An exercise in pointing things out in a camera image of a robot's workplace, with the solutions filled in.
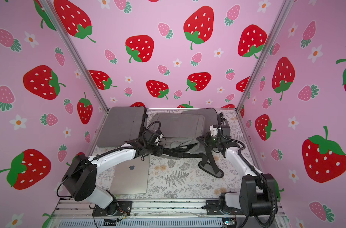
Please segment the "silver laptop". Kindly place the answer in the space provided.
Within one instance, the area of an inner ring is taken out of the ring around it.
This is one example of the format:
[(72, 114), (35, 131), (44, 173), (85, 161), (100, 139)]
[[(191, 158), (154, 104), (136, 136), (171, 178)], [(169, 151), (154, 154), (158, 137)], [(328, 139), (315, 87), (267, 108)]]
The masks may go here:
[(115, 168), (110, 192), (114, 195), (144, 194), (147, 192), (150, 156), (120, 163)]

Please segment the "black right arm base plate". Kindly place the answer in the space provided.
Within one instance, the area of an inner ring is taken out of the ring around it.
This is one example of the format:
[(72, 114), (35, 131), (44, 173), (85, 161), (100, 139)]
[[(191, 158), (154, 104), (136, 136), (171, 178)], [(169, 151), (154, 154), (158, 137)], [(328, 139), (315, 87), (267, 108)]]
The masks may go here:
[(206, 211), (208, 215), (218, 216), (218, 215), (244, 215), (243, 212), (237, 208), (230, 208), (216, 200), (206, 200), (205, 205), (202, 209)]

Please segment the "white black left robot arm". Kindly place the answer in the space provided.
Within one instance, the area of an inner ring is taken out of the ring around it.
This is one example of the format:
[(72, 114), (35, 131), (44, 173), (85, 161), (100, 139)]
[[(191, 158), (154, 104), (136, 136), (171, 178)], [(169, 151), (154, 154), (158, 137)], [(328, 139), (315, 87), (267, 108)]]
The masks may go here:
[(97, 186), (97, 177), (120, 163), (155, 155), (162, 137), (160, 121), (150, 123), (137, 139), (130, 140), (120, 147), (96, 156), (77, 156), (66, 171), (62, 182), (75, 201), (87, 201), (95, 205), (95, 211), (114, 216), (118, 212), (127, 214), (116, 197)]

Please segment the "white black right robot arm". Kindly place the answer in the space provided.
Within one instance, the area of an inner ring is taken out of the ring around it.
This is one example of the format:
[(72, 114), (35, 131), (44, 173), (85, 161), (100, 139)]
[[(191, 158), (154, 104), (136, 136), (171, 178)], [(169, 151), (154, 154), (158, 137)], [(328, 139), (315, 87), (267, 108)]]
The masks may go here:
[(278, 211), (274, 177), (264, 174), (245, 158), (242, 151), (246, 146), (231, 138), (230, 126), (223, 114), (217, 115), (217, 122), (200, 139), (205, 154), (199, 167), (216, 178), (222, 178), (224, 173), (218, 168), (212, 154), (215, 148), (218, 149), (242, 176), (240, 191), (224, 193), (220, 207), (240, 210), (247, 219), (254, 217), (261, 227), (269, 228)]

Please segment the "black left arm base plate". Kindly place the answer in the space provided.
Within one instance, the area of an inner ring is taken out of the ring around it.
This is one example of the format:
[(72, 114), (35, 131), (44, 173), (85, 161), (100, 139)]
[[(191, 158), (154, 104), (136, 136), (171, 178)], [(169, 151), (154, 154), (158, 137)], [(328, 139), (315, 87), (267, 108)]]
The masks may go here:
[(92, 216), (94, 217), (120, 217), (129, 216), (131, 213), (133, 202), (132, 201), (113, 201), (106, 209), (95, 206)]

